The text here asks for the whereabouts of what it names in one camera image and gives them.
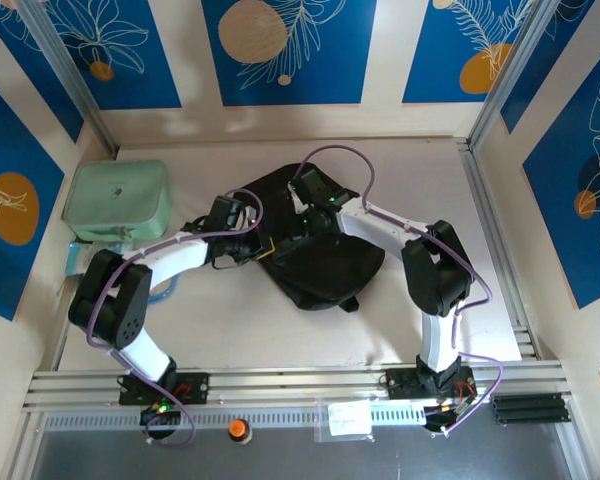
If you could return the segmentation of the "black backpack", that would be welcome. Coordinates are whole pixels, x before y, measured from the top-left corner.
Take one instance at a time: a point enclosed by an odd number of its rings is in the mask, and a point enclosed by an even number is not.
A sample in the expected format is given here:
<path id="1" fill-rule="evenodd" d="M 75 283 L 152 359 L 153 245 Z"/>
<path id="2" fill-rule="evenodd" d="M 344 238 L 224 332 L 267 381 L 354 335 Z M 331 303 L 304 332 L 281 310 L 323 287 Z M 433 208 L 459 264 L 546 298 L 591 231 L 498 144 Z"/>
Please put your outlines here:
<path id="1" fill-rule="evenodd" d="M 295 163 L 284 165 L 244 186 L 261 200 L 260 227 L 275 247 L 258 264 L 301 310 L 339 307 L 355 312 L 356 295 L 380 270 L 385 251 L 329 230 L 309 233 L 288 189 L 297 168 Z"/>

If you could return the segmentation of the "mint green pencil case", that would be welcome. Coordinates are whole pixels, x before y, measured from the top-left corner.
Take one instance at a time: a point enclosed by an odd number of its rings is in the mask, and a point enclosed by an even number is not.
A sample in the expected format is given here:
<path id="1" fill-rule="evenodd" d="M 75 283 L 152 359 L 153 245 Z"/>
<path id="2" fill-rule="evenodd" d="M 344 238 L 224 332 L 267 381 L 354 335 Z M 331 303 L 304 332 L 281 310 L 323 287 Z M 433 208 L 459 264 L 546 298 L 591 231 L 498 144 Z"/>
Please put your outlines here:
<path id="1" fill-rule="evenodd" d="M 84 241 L 153 240 L 167 230 L 172 198 L 160 160 L 87 162 L 74 174 L 62 220 Z"/>

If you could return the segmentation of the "light blue clear pouch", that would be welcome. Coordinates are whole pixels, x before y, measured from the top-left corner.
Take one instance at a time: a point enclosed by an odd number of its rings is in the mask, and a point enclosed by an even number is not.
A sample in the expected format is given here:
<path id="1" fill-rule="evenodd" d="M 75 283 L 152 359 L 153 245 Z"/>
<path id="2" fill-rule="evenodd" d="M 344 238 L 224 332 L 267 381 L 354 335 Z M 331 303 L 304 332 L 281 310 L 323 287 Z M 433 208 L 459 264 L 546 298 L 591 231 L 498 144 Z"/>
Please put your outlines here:
<path id="1" fill-rule="evenodd" d="M 73 241 L 69 244 L 65 275 L 71 277 L 84 274 L 92 258 L 101 250 L 110 250 L 117 254 L 123 254 L 130 251 L 131 247 L 131 243 L 122 242 L 84 243 Z"/>

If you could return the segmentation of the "orange-capped bottle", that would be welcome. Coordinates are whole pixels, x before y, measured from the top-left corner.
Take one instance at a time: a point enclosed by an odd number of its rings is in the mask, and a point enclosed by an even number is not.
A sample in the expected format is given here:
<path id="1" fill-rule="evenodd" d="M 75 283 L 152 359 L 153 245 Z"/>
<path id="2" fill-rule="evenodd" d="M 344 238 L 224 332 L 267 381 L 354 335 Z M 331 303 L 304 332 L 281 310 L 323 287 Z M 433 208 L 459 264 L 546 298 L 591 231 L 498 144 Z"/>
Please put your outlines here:
<path id="1" fill-rule="evenodd" d="M 246 445 L 252 440 L 253 431 L 246 419 L 236 418 L 228 426 L 228 435 L 234 443 Z"/>

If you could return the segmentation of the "clear bag with paper label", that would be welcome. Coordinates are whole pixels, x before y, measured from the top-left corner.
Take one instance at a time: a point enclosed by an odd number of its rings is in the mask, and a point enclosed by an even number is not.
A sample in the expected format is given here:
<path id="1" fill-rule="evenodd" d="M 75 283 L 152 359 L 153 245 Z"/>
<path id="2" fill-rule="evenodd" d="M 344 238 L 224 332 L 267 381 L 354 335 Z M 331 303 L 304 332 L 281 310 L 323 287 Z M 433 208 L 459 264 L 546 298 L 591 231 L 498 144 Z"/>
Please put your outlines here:
<path id="1" fill-rule="evenodd" d="M 369 400 L 317 400 L 313 423 L 317 443 L 375 441 Z"/>

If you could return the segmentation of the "black ribbed block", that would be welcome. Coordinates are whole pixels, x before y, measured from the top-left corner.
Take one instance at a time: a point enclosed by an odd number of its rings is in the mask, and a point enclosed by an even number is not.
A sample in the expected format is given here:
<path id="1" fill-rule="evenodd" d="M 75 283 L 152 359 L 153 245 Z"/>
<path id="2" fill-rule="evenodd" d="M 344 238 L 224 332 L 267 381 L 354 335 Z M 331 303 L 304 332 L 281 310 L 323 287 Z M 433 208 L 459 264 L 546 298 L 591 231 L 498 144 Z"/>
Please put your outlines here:
<path id="1" fill-rule="evenodd" d="M 561 394 L 497 395 L 491 405 L 498 424 L 555 424 L 571 421 Z"/>

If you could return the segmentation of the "aluminium frame rail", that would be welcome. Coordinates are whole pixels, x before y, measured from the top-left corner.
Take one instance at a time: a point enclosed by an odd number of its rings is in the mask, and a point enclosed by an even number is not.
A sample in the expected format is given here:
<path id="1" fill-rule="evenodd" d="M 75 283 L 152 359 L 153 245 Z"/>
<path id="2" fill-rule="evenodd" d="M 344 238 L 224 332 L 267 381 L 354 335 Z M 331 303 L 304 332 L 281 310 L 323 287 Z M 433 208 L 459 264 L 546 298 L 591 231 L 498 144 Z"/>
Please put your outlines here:
<path id="1" fill-rule="evenodd" d="M 207 406 L 308 405 L 318 399 L 389 398 L 381 386 L 383 373 L 372 368 L 216 370 L 210 373 Z M 23 410 L 106 409 L 119 406 L 115 371 L 38 372 L 29 385 Z M 508 364 L 496 392 L 500 395 L 571 394 L 566 375 L 556 362 Z"/>

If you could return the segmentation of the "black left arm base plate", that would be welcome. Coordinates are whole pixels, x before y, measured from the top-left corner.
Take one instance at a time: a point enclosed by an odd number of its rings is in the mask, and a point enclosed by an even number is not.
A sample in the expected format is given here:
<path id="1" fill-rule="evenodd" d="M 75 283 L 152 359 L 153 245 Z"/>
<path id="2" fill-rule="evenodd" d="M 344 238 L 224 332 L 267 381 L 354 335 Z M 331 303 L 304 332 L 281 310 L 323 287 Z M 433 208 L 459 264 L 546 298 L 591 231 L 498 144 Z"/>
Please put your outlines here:
<path id="1" fill-rule="evenodd" d="M 184 405 L 204 405 L 209 392 L 209 377 L 206 372 L 167 373 L 158 384 Z M 149 406 L 165 399 L 163 394 L 133 374 L 118 376 L 117 383 L 120 387 L 120 405 Z"/>

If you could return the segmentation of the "blue floral wall poster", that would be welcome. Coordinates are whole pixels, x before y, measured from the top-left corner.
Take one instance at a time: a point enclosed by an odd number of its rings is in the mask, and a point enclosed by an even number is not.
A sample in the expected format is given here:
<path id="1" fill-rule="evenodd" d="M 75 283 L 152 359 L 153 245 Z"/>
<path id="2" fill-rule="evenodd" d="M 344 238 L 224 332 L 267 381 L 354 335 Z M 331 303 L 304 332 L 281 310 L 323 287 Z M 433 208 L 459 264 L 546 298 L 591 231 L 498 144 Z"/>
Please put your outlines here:
<path id="1" fill-rule="evenodd" d="M 64 173 L 0 95 L 0 317 L 15 318 Z"/>
<path id="2" fill-rule="evenodd" d="M 500 110 L 508 135 L 536 137 L 561 114 L 576 132 L 600 136 L 600 0 L 558 0 Z"/>
<path id="3" fill-rule="evenodd" d="M 358 104 L 377 0 L 201 0 L 226 107 Z"/>
<path id="4" fill-rule="evenodd" d="M 430 0 L 403 102 L 483 101 L 533 3 L 534 0 Z"/>
<path id="5" fill-rule="evenodd" d="M 148 0 L 48 0 L 43 8 L 100 109 L 181 106 Z"/>
<path id="6" fill-rule="evenodd" d="M 20 17 L 14 0 L 0 0 L 0 38 L 76 143 L 84 120 Z"/>
<path id="7" fill-rule="evenodd" d="M 523 163 L 578 307 L 600 298 L 600 60 Z"/>

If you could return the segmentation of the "aluminium side rail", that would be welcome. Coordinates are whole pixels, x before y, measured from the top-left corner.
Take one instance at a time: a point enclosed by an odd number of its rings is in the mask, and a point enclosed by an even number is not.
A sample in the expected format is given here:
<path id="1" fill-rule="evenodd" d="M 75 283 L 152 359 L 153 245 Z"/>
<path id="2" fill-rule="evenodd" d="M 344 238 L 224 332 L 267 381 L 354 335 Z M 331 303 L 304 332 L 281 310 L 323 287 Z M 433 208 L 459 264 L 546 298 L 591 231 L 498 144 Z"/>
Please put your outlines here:
<path id="1" fill-rule="evenodd" d="M 541 360 L 486 177 L 466 145 L 460 145 L 459 153 L 522 359 Z"/>

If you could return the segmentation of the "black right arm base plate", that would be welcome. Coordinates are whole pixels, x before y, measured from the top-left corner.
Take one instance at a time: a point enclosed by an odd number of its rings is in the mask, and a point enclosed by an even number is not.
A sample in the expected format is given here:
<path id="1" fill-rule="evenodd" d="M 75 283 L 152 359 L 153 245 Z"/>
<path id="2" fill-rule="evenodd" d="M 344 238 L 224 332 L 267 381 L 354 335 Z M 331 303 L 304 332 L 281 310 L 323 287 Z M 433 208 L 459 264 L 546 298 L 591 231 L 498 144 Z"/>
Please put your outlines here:
<path id="1" fill-rule="evenodd" d="M 454 399 L 476 397 L 473 371 L 461 366 L 457 371 L 431 373 L 416 368 L 392 368 L 385 374 L 391 400 Z"/>

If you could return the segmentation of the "aluminium corner post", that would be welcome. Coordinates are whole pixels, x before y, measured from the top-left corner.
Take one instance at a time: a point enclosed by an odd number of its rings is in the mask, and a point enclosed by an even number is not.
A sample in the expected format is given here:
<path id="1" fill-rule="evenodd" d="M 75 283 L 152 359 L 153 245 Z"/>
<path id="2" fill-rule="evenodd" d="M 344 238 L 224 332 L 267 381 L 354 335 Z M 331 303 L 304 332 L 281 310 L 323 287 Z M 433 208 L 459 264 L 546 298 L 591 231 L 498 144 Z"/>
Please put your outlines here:
<path id="1" fill-rule="evenodd" d="M 52 21 L 37 0 L 14 0 L 16 9 L 63 89 L 90 126 L 111 159 L 117 158 L 118 143 L 100 114 L 100 109 Z"/>
<path id="2" fill-rule="evenodd" d="M 467 149 L 474 152 L 499 116 L 502 105 L 519 79 L 549 24 L 560 0 L 534 0 L 528 18 L 522 25 L 505 63 L 488 93 L 479 115 L 466 137 Z"/>

